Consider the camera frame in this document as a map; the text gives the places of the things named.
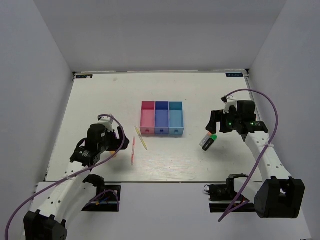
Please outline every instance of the white floor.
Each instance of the white floor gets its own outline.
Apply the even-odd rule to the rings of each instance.
[[[37,191],[49,182],[40,182]],[[123,183],[119,212],[80,212],[67,240],[301,240],[310,233],[297,219],[261,219],[255,212],[210,213],[204,183]],[[52,189],[36,197],[35,211]]]
[[[226,77],[225,73],[114,73],[74,81],[47,181],[61,179],[76,144],[86,137],[99,114],[113,114],[131,142],[128,149],[92,172],[106,182],[223,182],[230,174],[249,174],[255,163],[236,132],[218,133],[217,142],[207,152],[199,146],[211,111],[224,108],[221,97],[247,88],[243,77]],[[248,92],[234,96],[250,99]],[[142,101],[183,102],[183,136],[145,137],[145,150],[134,128],[140,125]],[[136,146],[131,166],[133,137]],[[262,180],[259,171],[253,180]]]

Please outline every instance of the purple cable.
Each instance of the purple cable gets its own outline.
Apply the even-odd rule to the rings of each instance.
[[[262,96],[264,96],[266,99],[268,99],[268,101],[271,103],[274,113],[275,113],[275,126],[274,126],[274,130],[273,133],[268,141],[268,144],[270,144],[272,142],[272,140],[274,139],[277,129],[278,129],[278,124],[279,124],[279,117],[278,117],[278,111],[277,108],[274,104],[274,102],[267,96],[265,95],[263,92],[257,91],[257,90],[252,90],[252,89],[238,89],[235,91],[230,92],[229,94],[227,94],[225,97],[230,96],[231,94],[237,93],[237,92],[242,92],[242,91],[249,91],[249,92],[254,92],[257,94],[260,94]],[[269,147],[269,145],[266,145],[263,150],[261,151],[260,155],[258,156],[258,158],[256,159],[256,162],[249,174],[249,176],[247,177],[247,179],[245,180],[243,186],[241,187],[241,189],[239,190],[239,192],[237,193],[237,195],[234,197],[234,199],[232,200],[232,202],[229,204],[229,206],[226,208],[226,210],[224,211],[224,213],[222,214],[222,216],[219,218],[218,222],[220,223],[229,213],[233,212],[235,209],[233,208],[233,210],[231,209],[231,207],[235,204],[235,202],[237,201],[237,199],[240,197],[240,195],[242,194],[242,192],[244,191],[244,189],[246,188],[246,186],[248,185],[250,179],[252,178],[254,172],[256,171],[260,160],[262,158],[262,156],[265,154],[267,148]],[[235,208],[238,209],[240,207],[242,207],[243,205],[247,204],[247,201],[240,204],[239,206],[236,206]]]
[[[105,191],[99,193],[97,196],[92,198],[84,207],[87,207],[90,203],[92,203],[93,201],[97,200],[100,196],[102,196],[105,193],[113,193],[115,195],[116,203],[118,205],[118,212],[119,212],[119,206],[120,206],[119,198],[118,198],[117,193],[115,191],[113,191],[113,190],[105,190]]]
[[[68,176],[68,177],[65,177],[65,178],[63,178],[63,179],[61,179],[61,180],[59,180],[59,181],[56,181],[55,183],[51,184],[50,186],[47,186],[46,188],[42,189],[41,191],[35,193],[35,194],[32,195],[31,197],[29,197],[27,200],[25,200],[20,206],[17,207],[17,209],[13,212],[13,214],[12,214],[11,217],[9,218],[9,221],[8,221],[8,223],[6,224],[6,227],[5,227],[5,233],[4,233],[4,238],[5,238],[5,240],[9,240],[9,228],[10,228],[10,224],[11,224],[12,220],[14,219],[14,217],[16,216],[16,214],[20,211],[20,209],[22,209],[22,207],[23,207],[24,205],[26,205],[26,204],[27,204],[28,202],[30,202],[32,199],[34,199],[35,197],[37,197],[37,196],[39,196],[40,194],[44,193],[45,191],[53,188],[54,186],[57,186],[57,185],[60,185],[60,184],[64,183],[67,179],[73,178],[73,177],[76,176],[76,175],[79,175],[79,174],[82,174],[82,173],[84,173],[84,172],[90,171],[91,169],[94,169],[94,168],[96,168],[96,167],[98,167],[98,166],[100,166],[100,165],[108,162],[110,159],[112,159],[112,158],[122,149],[123,145],[125,144],[126,135],[125,135],[124,128],[122,127],[122,125],[120,124],[120,122],[119,122],[117,119],[115,119],[112,115],[108,115],[108,114],[102,114],[102,115],[99,115],[98,117],[109,117],[109,118],[113,119],[113,120],[119,125],[119,127],[121,128],[122,133],[123,133],[123,136],[122,136],[122,142],[121,142],[121,145],[120,145],[119,149],[118,149],[117,151],[115,151],[114,154],[112,154],[111,156],[109,156],[106,160],[104,160],[104,161],[102,161],[102,162],[100,162],[100,163],[98,163],[98,164],[96,164],[96,165],[93,165],[93,166],[91,166],[91,167],[88,167],[88,168],[86,168],[86,169],[84,169],[84,170],[78,171],[78,172],[76,172],[76,173],[74,173],[74,174],[72,174],[72,175],[70,175],[70,176]]]

